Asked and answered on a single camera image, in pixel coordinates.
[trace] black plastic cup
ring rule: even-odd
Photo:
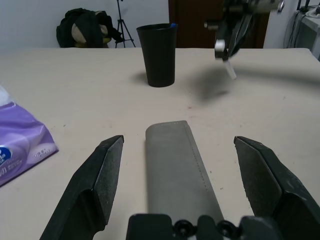
[[[178,25],[163,23],[138,27],[146,77],[152,87],[167,87],[175,82]]]

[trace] camera tripod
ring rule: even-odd
[[[118,5],[118,12],[119,12],[119,20],[118,20],[117,30],[119,31],[119,28],[121,27],[121,34],[122,34],[122,38],[123,38],[123,47],[124,47],[124,48],[126,47],[126,41],[131,41],[132,44],[133,44],[133,46],[136,47],[136,45],[135,45],[135,43],[134,43],[134,40],[133,40],[133,38],[131,37],[130,32],[129,32],[128,28],[127,28],[127,25],[126,25],[125,21],[121,18],[119,0],[116,0],[116,2],[117,2],[117,5]],[[128,35],[129,35],[129,39],[125,39],[124,27],[125,27],[126,32],[127,32]],[[115,42],[115,48],[117,48],[118,43],[120,43],[120,42]]]

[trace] brown door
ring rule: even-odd
[[[215,32],[204,27],[207,20],[223,17],[224,0],[168,0],[170,23],[178,24],[177,48],[214,48]],[[263,48],[269,13],[255,20],[243,48]]]

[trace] table surface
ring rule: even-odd
[[[242,49],[230,80],[212,49],[177,49],[176,82],[146,83],[140,48],[28,49],[0,56],[0,83],[50,130],[60,152],[0,188],[0,233],[39,239],[70,178],[104,139],[124,135],[109,225],[124,240],[147,210],[144,142],[155,123],[187,120],[225,219],[252,210],[234,136],[272,148],[320,204],[320,63],[306,49]]]

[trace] tissue pack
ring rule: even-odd
[[[0,105],[0,186],[57,151],[43,123],[14,102]]]

